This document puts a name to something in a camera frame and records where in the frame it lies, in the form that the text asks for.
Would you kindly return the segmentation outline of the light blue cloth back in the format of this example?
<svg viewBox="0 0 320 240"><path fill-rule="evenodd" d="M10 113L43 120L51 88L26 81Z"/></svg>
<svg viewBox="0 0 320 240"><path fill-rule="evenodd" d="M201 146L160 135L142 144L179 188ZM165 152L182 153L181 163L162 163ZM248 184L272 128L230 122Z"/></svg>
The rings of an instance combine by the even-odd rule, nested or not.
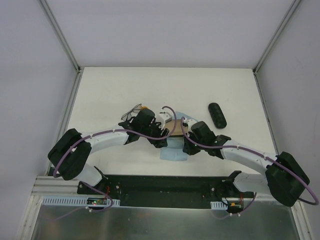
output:
<svg viewBox="0 0 320 240"><path fill-rule="evenodd" d="M159 158L165 161L183 162L188 160L188 154L183 152L184 140L182 137L169 137L167 147L160 149Z"/></svg>

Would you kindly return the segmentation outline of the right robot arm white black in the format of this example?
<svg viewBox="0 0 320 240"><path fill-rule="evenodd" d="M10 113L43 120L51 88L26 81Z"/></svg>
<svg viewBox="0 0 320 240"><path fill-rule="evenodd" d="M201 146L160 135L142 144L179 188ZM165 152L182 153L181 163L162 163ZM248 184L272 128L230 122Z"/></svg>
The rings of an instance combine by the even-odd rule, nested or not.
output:
<svg viewBox="0 0 320 240"><path fill-rule="evenodd" d="M254 170L255 174L234 171L225 192L237 197L242 192L271 195L284 206L292 207L310 183L295 158L283 151L279 155L255 150L225 135L215 135L203 121L181 120L183 152L192 156L205 151L212 157L232 161Z"/></svg>

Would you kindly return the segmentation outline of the metal frame clear glasses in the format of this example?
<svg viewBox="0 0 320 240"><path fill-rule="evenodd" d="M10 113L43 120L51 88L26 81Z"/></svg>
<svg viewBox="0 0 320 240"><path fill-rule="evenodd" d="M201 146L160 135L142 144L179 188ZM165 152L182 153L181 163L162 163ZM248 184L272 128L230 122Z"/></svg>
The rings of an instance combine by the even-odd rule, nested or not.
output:
<svg viewBox="0 0 320 240"><path fill-rule="evenodd" d="M130 120L132 117L135 117L142 109L142 104L137 104L135 105L131 110L129 110L127 113L122 115L121 120L122 121L127 121Z"/></svg>

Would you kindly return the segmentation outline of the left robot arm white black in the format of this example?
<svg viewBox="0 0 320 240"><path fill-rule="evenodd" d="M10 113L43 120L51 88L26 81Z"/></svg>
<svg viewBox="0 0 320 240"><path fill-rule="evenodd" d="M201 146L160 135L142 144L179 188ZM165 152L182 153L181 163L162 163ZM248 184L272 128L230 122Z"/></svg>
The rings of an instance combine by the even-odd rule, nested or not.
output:
<svg viewBox="0 0 320 240"><path fill-rule="evenodd" d="M151 137L148 141L156 148L166 147L168 144L165 137L170 130L165 125L172 118L165 111L155 115L152 110L141 108L124 114L121 122L113 129L105 130L103 134L85 134L71 128L49 151L47 157L58 167L58 176L65 181L76 179L84 182L88 184L90 191L99 195L105 191L106 183L103 174L87 163L89 155L109 147L133 143L140 138L135 132Z"/></svg>

